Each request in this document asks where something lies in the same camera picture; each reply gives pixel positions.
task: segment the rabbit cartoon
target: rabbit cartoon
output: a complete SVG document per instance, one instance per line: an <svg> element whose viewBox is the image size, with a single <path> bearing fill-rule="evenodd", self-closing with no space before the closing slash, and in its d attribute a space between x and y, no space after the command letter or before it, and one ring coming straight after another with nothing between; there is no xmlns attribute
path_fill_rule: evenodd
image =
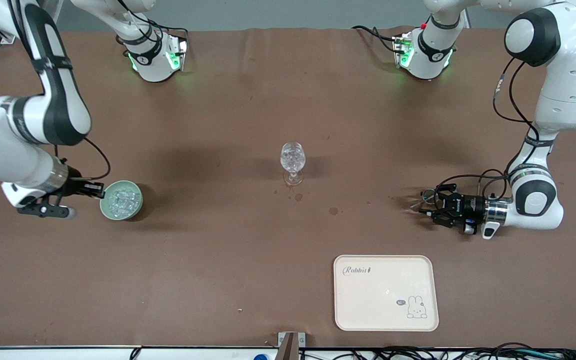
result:
<svg viewBox="0 0 576 360"><path fill-rule="evenodd" d="M428 317L426 314L426 306L421 296L410 296L408 298L408 314L409 319L425 319Z"/></svg>

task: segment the green led light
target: green led light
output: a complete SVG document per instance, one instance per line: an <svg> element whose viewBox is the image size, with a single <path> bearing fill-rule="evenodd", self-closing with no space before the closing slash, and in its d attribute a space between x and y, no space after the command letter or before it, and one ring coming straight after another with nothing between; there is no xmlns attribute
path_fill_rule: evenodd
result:
<svg viewBox="0 0 576 360"><path fill-rule="evenodd" d="M401 55L401 66L407 68L410 64L410 59L412 59L412 56L414 54L415 49L412 46L410 46L408 50L403 55Z"/></svg>
<svg viewBox="0 0 576 360"><path fill-rule="evenodd" d="M166 53L168 62L170 63L170 68L173 70L179 69L179 56L176 54L170 54L169 52Z"/></svg>
<svg viewBox="0 0 576 360"><path fill-rule="evenodd" d="M132 63L132 69L137 71L137 65L135 65L135 60L133 60L133 57L130 55L130 53L128 53L128 59L130 59L130 63Z"/></svg>
<svg viewBox="0 0 576 360"><path fill-rule="evenodd" d="M450 56L453 54L453 51L450 50L450 52L448 52L448 55L446 55L446 61L445 63L443 63L443 67L445 68L446 66L448 66L448 63L450 62Z"/></svg>

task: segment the brown table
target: brown table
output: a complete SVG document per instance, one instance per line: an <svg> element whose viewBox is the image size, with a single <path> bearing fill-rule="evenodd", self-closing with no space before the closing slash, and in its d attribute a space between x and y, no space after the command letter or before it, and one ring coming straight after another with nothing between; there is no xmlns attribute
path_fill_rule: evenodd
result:
<svg viewBox="0 0 576 360"><path fill-rule="evenodd" d="M141 184L146 205L139 221L112 222L71 197L76 219L39 219L0 191L0 345L262 346L298 330L312 346L576 347L576 131L550 157L566 208L557 230L485 241L432 225L407 211L411 196L503 168L526 132L491 107L503 31L465 30L430 82L365 35L194 32L188 72L151 84L114 35L63 34L90 139L112 161L106 183ZM518 76L528 116L543 77L528 66ZM39 91L21 46L2 47L0 95ZM511 113L505 96L500 108ZM288 141L307 156L294 189L279 164ZM87 175L105 170L86 143L61 153ZM338 329L332 263L343 254L427 256L439 328Z"/></svg>

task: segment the glass base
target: glass base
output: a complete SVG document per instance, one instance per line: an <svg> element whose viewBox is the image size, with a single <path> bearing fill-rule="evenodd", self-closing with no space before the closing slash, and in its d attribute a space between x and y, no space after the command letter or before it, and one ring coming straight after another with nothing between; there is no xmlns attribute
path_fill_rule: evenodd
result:
<svg viewBox="0 0 576 360"><path fill-rule="evenodd" d="M284 171L283 180L288 186L295 187L304 181L304 173L298 171L297 176L291 176L288 171Z"/></svg>

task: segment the wine glass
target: wine glass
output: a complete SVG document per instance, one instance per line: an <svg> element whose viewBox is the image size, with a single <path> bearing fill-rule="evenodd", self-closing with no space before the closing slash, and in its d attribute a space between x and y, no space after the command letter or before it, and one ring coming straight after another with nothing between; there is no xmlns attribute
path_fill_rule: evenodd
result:
<svg viewBox="0 0 576 360"><path fill-rule="evenodd" d="M294 187L304 180L302 169L306 165L304 147L298 142L288 142L281 148L281 166L286 170L283 180Z"/></svg>

